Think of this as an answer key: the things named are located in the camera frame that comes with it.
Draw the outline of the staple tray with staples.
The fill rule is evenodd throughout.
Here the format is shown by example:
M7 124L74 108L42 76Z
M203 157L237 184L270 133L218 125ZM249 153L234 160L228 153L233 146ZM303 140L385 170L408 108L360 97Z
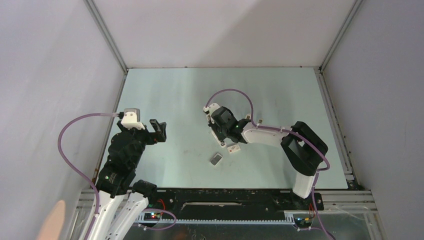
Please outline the staple tray with staples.
M223 156L220 153L216 153L211 159L210 159L210 163L213 166L216 166L221 160L222 160Z

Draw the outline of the white stapler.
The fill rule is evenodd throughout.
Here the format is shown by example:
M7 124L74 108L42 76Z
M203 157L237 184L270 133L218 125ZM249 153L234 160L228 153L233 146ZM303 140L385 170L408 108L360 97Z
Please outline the white stapler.
M219 139L218 138L218 135L215 133L215 131L213 129L211 130L211 134L213 135L214 139L217 141L218 145L221 148L226 148L227 147L226 142L224 140Z

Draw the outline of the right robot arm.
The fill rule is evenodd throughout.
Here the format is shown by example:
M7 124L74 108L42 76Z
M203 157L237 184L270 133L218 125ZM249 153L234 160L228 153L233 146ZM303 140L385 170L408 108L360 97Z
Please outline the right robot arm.
M310 204L319 165L329 148L306 123L297 121L289 129L255 124L249 116L236 119L228 108L216 103L204 107L203 112L212 135L222 147L226 146L225 140L228 139L235 144L281 148L296 171L291 204L297 209Z

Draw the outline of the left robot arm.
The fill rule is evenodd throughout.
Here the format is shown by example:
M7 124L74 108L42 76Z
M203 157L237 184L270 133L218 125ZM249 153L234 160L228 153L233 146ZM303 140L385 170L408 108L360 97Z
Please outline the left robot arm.
M131 128L117 122L120 131L111 138L107 161L95 185L99 200L90 212L95 217L94 223L84 229L87 239L122 240L137 216L144 209L156 206L155 184L139 180L130 186L146 146L164 143L167 139L166 122L156 119L149 122L153 132L140 122Z

